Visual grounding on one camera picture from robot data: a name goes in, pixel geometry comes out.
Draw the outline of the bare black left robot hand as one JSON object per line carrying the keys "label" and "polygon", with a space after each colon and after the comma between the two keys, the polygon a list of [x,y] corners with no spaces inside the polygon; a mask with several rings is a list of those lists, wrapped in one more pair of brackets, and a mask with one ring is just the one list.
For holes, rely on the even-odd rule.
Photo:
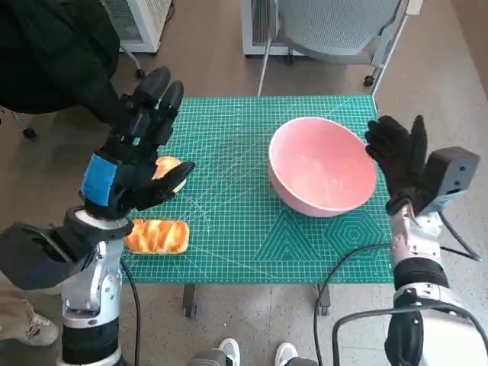
{"label": "bare black left robot hand", "polygon": [[113,127],[85,170],[80,189],[85,209],[94,217],[118,220],[131,210],[145,210],[175,196],[194,162],[182,162],[156,178],[158,149],[173,133],[184,95],[165,66],[153,70],[132,95],[124,96],[130,120]]}

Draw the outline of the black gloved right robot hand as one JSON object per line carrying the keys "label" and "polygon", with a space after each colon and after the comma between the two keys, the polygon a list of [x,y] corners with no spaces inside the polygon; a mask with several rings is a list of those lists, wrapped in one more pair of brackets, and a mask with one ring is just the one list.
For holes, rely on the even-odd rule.
{"label": "black gloved right robot hand", "polygon": [[393,216],[409,205],[413,215],[419,215],[426,194],[422,173],[428,139],[423,116],[416,116],[410,130],[389,115],[381,116],[368,122],[365,139],[365,151],[385,178],[390,195],[387,213]]}

